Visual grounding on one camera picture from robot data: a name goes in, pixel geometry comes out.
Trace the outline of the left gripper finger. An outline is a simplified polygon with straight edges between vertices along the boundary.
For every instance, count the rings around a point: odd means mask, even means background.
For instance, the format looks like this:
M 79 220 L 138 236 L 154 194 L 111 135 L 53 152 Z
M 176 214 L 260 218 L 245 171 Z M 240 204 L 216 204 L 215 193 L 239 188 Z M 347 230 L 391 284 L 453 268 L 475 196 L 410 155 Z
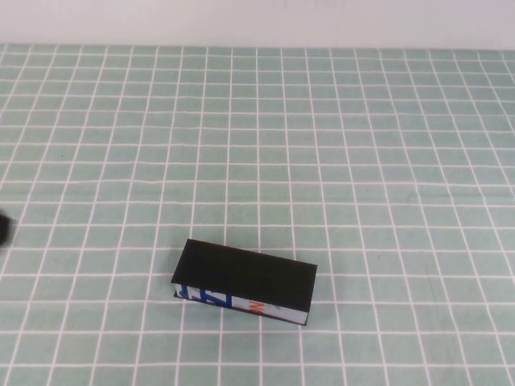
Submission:
M 13 232 L 13 220 L 6 214 L 0 215 L 0 244 L 8 244 Z

